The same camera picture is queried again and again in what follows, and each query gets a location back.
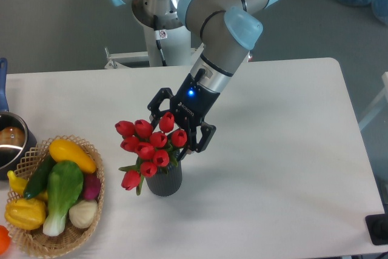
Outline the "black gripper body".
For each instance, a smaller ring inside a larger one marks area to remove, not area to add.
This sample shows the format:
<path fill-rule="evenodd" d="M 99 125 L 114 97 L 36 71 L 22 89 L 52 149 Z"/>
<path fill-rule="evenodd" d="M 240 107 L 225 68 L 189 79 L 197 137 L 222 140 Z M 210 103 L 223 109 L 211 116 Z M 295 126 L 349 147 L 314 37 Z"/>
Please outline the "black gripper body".
<path fill-rule="evenodd" d="M 220 93 L 197 84 L 194 77 L 188 74 L 176 95 L 170 99 L 170 111 L 175 123 L 187 132 L 195 132 L 219 96 Z"/>

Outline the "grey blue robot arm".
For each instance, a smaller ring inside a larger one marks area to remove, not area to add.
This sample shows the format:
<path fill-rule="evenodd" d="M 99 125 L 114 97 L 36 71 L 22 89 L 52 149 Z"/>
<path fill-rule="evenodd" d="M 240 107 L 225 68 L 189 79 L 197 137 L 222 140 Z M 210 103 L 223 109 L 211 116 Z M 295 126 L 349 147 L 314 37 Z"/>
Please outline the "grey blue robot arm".
<path fill-rule="evenodd" d="M 206 149 L 215 126 L 205 116 L 262 34 L 254 13 L 278 0 L 111 0 L 129 5 L 144 29 L 152 67 L 190 63 L 191 35 L 203 50 L 176 93 L 161 89 L 149 104 L 151 120 L 162 117 L 159 106 L 168 99 L 175 123 L 188 137 L 180 157 Z"/>

